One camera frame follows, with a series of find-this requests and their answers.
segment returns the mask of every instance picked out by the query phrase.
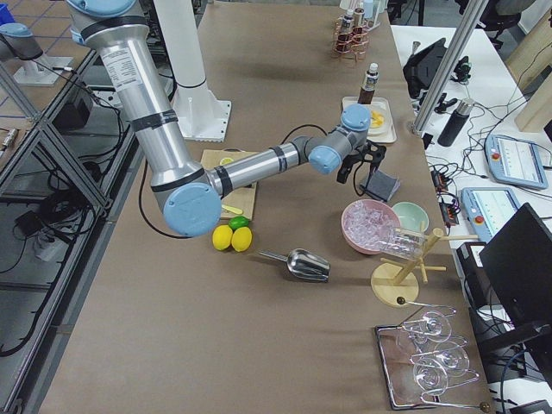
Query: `office chair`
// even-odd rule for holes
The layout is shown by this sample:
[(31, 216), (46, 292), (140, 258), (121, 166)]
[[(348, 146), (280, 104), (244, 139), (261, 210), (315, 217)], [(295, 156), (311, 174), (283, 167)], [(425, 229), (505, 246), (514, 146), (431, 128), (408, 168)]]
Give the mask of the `office chair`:
[[(468, 0), (455, 0), (460, 5), (460, 14), (464, 14)], [(521, 19), (521, 12), (529, 8), (536, 0), (491, 0), (481, 15), (478, 28), (486, 32), (497, 32), (491, 42), (499, 50), (504, 44), (499, 36), (508, 28), (513, 28)]]

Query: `pink bowl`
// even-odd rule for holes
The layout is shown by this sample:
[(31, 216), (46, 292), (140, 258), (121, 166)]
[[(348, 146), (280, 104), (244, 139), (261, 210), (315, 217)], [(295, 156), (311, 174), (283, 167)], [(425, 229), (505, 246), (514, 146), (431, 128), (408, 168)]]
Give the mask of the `pink bowl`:
[(342, 214), (342, 233), (347, 244), (364, 254), (378, 254), (379, 250), (367, 248), (370, 234), (375, 234), (378, 226), (400, 227), (398, 216), (385, 203), (362, 199), (349, 204)]

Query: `green fruit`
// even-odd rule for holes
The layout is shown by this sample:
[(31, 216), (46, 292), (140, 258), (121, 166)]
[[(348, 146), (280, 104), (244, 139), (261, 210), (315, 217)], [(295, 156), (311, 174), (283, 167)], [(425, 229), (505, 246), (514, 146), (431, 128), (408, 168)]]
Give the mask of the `green fruit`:
[(244, 252), (249, 246), (251, 246), (251, 241), (253, 240), (253, 233), (249, 227), (240, 227), (232, 235), (232, 247), (236, 252)]
[(247, 227), (249, 220), (244, 216), (236, 216), (230, 219), (228, 225), (233, 230), (238, 230), (240, 227)]
[(232, 242), (233, 233), (234, 232), (227, 224), (218, 226), (215, 231), (213, 231), (213, 247), (216, 250), (224, 250), (225, 248), (228, 248), (230, 246), (230, 243)]

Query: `scoop handle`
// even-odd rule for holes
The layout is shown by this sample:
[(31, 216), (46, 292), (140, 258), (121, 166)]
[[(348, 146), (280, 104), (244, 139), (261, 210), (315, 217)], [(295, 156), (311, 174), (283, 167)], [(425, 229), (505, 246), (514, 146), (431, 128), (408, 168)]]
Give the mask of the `scoop handle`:
[(276, 259), (287, 263), (287, 256), (284, 256), (283, 254), (269, 252), (268, 250), (261, 250), (257, 253), (259, 253), (261, 256), (270, 257), (271, 259)]

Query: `round wooden base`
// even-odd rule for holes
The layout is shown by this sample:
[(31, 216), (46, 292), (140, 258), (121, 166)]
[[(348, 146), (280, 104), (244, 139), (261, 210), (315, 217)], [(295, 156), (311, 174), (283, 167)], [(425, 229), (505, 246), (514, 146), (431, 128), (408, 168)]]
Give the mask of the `round wooden base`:
[(414, 273), (408, 273), (405, 280), (400, 285), (393, 286), (392, 280), (401, 271), (402, 267), (385, 263), (376, 267), (372, 273), (370, 284), (372, 285), (373, 293), (376, 297), (390, 306), (400, 308), (401, 304), (397, 303), (397, 298), (402, 296), (407, 301), (416, 301), (420, 288), (417, 283)]

